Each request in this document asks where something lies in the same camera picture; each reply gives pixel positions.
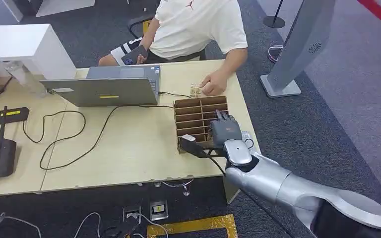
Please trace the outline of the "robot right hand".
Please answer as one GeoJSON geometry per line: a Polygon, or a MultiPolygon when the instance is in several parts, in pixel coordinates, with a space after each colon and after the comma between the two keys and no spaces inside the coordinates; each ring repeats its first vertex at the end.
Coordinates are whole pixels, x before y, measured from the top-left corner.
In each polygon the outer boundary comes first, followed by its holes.
{"type": "Polygon", "coordinates": [[[228,140],[242,140],[242,132],[235,118],[219,110],[215,110],[217,118],[210,121],[214,147],[222,148],[228,140]]]}

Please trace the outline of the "person's left hand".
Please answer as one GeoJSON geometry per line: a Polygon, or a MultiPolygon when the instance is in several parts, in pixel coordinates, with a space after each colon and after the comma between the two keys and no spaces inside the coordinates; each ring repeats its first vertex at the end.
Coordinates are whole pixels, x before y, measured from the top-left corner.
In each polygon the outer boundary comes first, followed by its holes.
{"type": "Polygon", "coordinates": [[[199,88],[206,96],[217,96],[226,91],[229,74],[217,70],[205,77],[199,88]]]}

